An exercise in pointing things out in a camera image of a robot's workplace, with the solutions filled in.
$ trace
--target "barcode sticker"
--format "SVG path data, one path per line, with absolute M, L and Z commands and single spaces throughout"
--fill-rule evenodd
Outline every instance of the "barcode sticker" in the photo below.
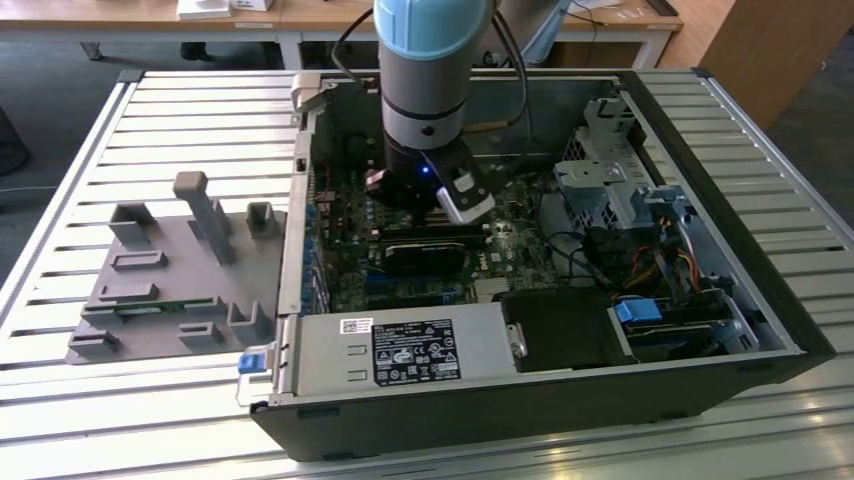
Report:
M 350 333 L 371 333 L 373 318 L 346 318 L 342 320 L 342 335 Z

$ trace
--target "blue latch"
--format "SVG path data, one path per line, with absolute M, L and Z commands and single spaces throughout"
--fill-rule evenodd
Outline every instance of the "blue latch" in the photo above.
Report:
M 267 371 L 267 354 L 266 353 L 244 353 L 238 362 L 238 372 L 240 375 L 247 373 L 264 373 Z
M 662 312 L 651 298 L 623 300 L 614 310 L 621 323 L 655 322 L 662 319 Z

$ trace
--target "desk leg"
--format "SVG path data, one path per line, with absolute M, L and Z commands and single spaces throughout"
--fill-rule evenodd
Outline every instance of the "desk leg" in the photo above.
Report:
M 95 42 L 82 43 L 83 51 L 86 52 L 86 56 L 90 57 L 90 60 L 100 60 L 102 55 L 102 44 Z
M 299 44 L 303 36 L 299 32 L 282 32 L 278 35 L 279 48 L 282 49 L 282 61 L 286 70 L 303 69 L 303 57 L 299 53 Z
M 643 42 L 638 56 L 635 57 L 635 63 L 631 68 L 655 68 L 658 61 L 665 53 L 667 47 L 667 40 L 673 32 L 670 30 L 661 30 L 655 32 L 647 32 L 647 40 Z

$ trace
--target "gray carpet floor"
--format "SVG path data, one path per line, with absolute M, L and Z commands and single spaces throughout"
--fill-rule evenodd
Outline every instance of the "gray carpet floor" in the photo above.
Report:
M 178 44 L 107 44 L 91 62 L 75 44 L 0 44 L 0 106 L 32 160 L 0 190 L 54 186 L 74 160 L 119 72 L 264 69 L 258 44 L 210 44 L 211 62 L 187 62 Z M 849 35 L 770 130 L 770 136 L 849 222 L 854 219 L 854 36 Z M 0 282 L 18 260 L 50 190 L 0 193 Z

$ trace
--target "sticker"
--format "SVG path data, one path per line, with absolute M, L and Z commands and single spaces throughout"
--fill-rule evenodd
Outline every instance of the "sticker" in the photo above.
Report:
M 342 320 L 342 335 L 350 333 L 370 333 L 373 318 L 346 318 Z
M 235 28 L 273 28 L 273 23 L 235 23 Z
M 374 325 L 373 332 L 381 387 L 463 378 L 451 320 Z

